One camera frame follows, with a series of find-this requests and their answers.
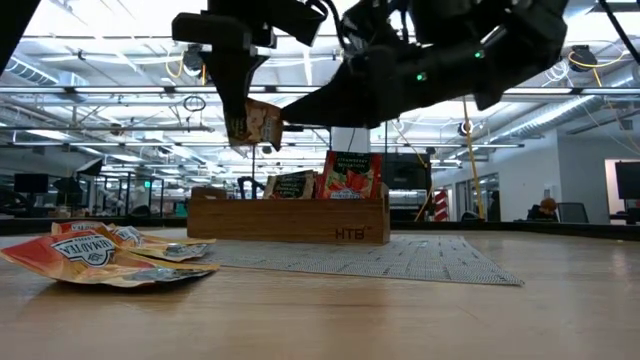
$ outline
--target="orange chip bag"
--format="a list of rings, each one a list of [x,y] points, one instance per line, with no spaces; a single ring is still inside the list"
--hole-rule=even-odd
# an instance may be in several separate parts
[[[199,277],[219,268],[145,258],[118,247],[94,230],[39,237],[2,249],[0,256],[53,279],[119,287]]]
[[[78,229],[92,229],[132,253],[177,262],[202,257],[206,253],[207,245],[215,243],[215,240],[195,239],[174,241],[142,234],[133,226],[118,227],[112,224],[107,227],[103,223],[95,221],[75,221],[51,225],[53,235],[74,232]]]
[[[73,221],[63,224],[53,223],[51,224],[51,234],[59,235],[66,234],[74,231],[92,230],[104,226],[103,223],[98,221]]]
[[[151,240],[132,226],[111,228],[110,233],[116,244],[133,253],[170,261],[202,257],[206,253],[208,244],[215,242],[214,240],[206,243],[185,244]]]

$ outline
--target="wooden crate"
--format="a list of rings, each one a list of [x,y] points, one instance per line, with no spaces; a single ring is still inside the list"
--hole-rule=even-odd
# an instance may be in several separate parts
[[[333,244],[386,244],[389,189],[362,200],[189,201],[187,233],[193,238]]]

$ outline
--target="perforated mat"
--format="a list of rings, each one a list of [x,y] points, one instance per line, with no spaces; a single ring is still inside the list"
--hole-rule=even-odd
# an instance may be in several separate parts
[[[460,236],[393,235],[385,246],[218,241],[201,259],[223,266],[392,279],[524,283]]]

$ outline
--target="person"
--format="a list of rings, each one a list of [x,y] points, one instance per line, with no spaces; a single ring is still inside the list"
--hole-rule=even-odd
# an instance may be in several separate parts
[[[558,215],[556,215],[557,208],[558,204],[556,204],[553,198],[546,198],[540,202],[540,205],[533,205],[531,210],[529,210],[527,220],[558,222]]]
[[[500,191],[496,190],[491,193],[491,205],[487,212],[487,220],[500,221]]]

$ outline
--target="black robotic arm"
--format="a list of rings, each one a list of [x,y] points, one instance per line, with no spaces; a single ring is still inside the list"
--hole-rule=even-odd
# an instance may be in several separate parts
[[[345,59],[333,79],[282,109],[290,123],[373,128],[405,111],[474,94],[477,107],[551,67],[567,27],[568,0],[361,0],[336,20]],[[416,42],[388,16],[412,19]],[[331,0],[209,0],[202,14],[180,14],[175,40],[205,43],[202,57],[225,116],[245,117],[253,72],[275,47],[272,27],[311,46],[336,13]]]

